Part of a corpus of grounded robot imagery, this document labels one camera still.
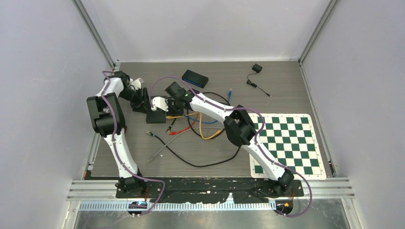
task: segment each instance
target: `black metal plate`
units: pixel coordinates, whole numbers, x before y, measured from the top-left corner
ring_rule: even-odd
[[[232,193],[234,203],[265,203],[266,197],[277,198],[270,191],[275,181],[254,178],[232,177],[153,177],[166,182],[165,191],[160,203],[218,203],[225,202]],[[158,197],[162,184],[146,182],[151,202]],[[304,196],[301,181],[294,180],[291,189],[283,197],[289,197],[294,190],[294,196]],[[117,198],[135,198],[132,194],[117,191]]]

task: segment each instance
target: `gray cable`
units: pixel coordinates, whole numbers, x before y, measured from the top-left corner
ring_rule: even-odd
[[[223,129],[220,127],[202,127],[203,129]],[[170,142],[172,142],[174,139],[176,139],[178,136],[182,135],[183,133],[186,133],[187,131],[189,131],[191,129],[187,129],[181,133],[176,134],[176,136],[174,136],[170,141],[168,141],[162,148],[160,148],[160,150],[158,152],[156,152],[154,155],[152,155],[149,159],[148,162],[153,161],[153,159],[155,159],[156,155],[159,154],[166,146],[168,146],[170,144]]]

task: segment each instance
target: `power adapter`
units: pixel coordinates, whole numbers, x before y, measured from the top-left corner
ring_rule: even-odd
[[[268,97],[271,97],[271,95],[270,95],[269,93],[265,92],[263,89],[261,89],[259,86],[257,86],[257,84],[252,83],[252,81],[250,81],[250,79],[249,79],[249,76],[250,76],[250,75],[258,74],[259,72],[262,71],[262,69],[263,69],[262,66],[258,65],[257,63],[255,63],[255,65],[253,65],[253,67],[252,67],[252,70],[255,71],[256,73],[252,73],[252,74],[247,75],[247,82],[246,82],[246,84],[248,84],[248,85],[250,85],[250,86],[252,86],[252,87],[254,87],[254,88],[259,88],[259,89],[262,90],[262,92],[264,92]]]
[[[262,66],[258,65],[257,63],[255,63],[255,65],[253,65],[252,70],[255,71],[256,73],[261,72],[263,69]]]

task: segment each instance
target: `yellow cable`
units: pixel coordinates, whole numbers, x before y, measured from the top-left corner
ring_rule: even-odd
[[[203,123],[203,117],[202,117],[202,114],[200,113],[200,135],[201,135],[201,138],[204,139],[204,140],[209,140],[209,139],[217,136],[222,131],[222,129],[219,129],[211,137],[204,137],[203,132],[202,132],[202,128],[201,128],[202,123]]]
[[[185,116],[195,115],[197,113],[198,112],[194,112],[194,113],[191,113],[191,114],[185,114]],[[182,117],[184,117],[184,116],[183,115],[182,116],[166,116],[166,119],[182,118]]]

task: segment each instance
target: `green and white checkerboard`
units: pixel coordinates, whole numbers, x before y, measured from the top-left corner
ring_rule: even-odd
[[[249,114],[258,131],[262,120]],[[279,163],[299,172],[305,179],[326,179],[322,157],[309,114],[262,114],[266,125],[260,140]],[[268,178],[263,168],[250,155],[250,173],[253,178]]]

